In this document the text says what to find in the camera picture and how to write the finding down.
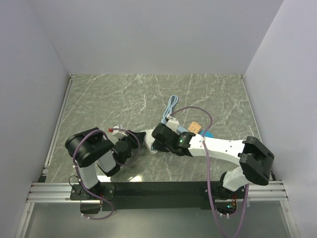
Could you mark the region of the white triangular power strip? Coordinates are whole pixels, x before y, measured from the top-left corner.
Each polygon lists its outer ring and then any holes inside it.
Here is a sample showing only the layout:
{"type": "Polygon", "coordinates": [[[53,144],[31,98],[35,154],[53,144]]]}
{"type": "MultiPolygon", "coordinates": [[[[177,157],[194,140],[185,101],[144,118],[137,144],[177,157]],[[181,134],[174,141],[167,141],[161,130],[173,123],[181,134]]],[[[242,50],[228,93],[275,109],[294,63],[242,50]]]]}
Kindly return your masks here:
{"type": "Polygon", "coordinates": [[[152,146],[155,141],[155,139],[152,137],[153,130],[154,129],[148,129],[148,130],[143,130],[142,132],[146,133],[143,144],[145,144],[146,148],[152,155],[155,155],[157,152],[152,151],[152,146]]]}

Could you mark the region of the wooden cube plug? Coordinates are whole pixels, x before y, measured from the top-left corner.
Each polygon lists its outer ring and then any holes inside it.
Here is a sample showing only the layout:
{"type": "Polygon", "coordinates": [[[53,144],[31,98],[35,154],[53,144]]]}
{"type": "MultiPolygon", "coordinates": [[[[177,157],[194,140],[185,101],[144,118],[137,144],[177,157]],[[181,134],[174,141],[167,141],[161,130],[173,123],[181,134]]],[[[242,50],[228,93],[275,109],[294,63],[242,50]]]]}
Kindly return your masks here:
{"type": "Polygon", "coordinates": [[[190,125],[188,126],[187,130],[189,132],[192,132],[192,133],[196,133],[196,134],[199,134],[202,130],[202,127],[196,123],[196,122],[191,122],[190,125]]]}

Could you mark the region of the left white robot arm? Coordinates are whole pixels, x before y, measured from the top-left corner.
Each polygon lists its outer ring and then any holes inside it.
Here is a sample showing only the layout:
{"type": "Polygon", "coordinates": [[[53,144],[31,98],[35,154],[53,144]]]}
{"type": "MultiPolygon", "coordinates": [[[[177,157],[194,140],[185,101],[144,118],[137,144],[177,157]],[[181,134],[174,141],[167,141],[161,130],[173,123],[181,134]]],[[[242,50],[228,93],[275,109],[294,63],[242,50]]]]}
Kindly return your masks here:
{"type": "Polygon", "coordinates": [[[111,127],[108,132],[118,139],[113,143],[106,133],[95,127],[68,138],[65,147],[73,159],[78,179],[83,184],[81,193],[87,199],[98,196],[100,181],[95,166],[111,177],[128,164],[132,151],[142,146],[146,132],[133,132],[119,126],[111,127]]]}

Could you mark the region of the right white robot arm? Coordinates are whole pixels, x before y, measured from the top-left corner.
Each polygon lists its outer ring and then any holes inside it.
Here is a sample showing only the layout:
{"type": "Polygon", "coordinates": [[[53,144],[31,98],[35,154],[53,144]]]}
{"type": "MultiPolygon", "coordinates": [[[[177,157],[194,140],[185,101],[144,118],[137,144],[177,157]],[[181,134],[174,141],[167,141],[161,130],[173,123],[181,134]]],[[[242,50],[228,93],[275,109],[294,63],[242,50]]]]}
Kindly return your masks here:
{"type": "Polygon", "coordinates": [[[152,132],[154,147],[161,152],[171,152],[177,156],[209,156],[228,161],[238,167],[221,177],[217,192],[228,198],[240,187],[254,183],[266,186],[274,161],[273,153],[256,137],[245,140],[224,140],[202,137],[192,132],[177,134],[160,123],[152,132]]]}

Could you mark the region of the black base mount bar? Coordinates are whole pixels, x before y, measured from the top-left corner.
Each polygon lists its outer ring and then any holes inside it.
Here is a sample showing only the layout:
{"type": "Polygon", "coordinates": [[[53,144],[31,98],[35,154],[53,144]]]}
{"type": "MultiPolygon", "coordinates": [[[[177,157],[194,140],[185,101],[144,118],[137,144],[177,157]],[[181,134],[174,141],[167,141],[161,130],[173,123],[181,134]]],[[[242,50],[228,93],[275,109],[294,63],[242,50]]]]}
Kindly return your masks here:
{"type": "MultiPolygon", "coordinates": [[[[92,202],[99,200],[91,196],[79,184],[72,185],[71,201],[92,202]]],[[[220,182],[211,181],[212,199],[229,203],[232,199],[243,199],[245,189],[236,192],[220,188],[220,182]]],[[[162,209],[200,208],[211,210],[206,181],[183,182],[101,182],[99,193],[118,209],[162,209]]],[[[98,206],[84,206],[84,213],[98,213],[98,206]]],[[[102,202],[102,211],[111,211],[111,206],[102,202]]]]}

